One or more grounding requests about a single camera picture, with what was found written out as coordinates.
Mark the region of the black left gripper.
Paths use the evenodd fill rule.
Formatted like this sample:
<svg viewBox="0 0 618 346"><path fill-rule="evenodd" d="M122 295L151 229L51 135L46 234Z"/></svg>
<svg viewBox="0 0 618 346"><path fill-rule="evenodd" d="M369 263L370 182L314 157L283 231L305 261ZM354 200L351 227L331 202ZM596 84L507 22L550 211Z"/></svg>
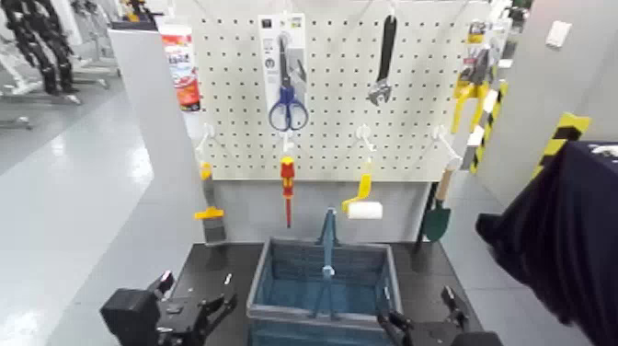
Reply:
<svg viewBox="0 0 618 346"><path fill-rule="evenodd" d="M163 300L175 281L172 271L164 271L146 290L157 300ZM159 302L160 318L155 327L157 345L202 346L207 335L235 310L237 302L235 277L231 272L226 274L223 291L214 300L185 297Z"/></svg>

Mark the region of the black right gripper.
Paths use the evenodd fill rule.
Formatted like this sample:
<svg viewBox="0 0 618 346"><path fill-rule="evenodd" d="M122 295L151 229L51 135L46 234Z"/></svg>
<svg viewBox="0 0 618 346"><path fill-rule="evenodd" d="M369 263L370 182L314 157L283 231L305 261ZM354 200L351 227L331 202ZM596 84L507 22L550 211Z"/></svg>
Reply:
<svg viewBox="0 0 618 346"><path fill-rule="evenodd" d="M413 324L402 313L389 310L378 312L377 322L396 346L451 346L468 329L469 307L449 285L442 288L441 299L449 309L446 320Z"/></svg>

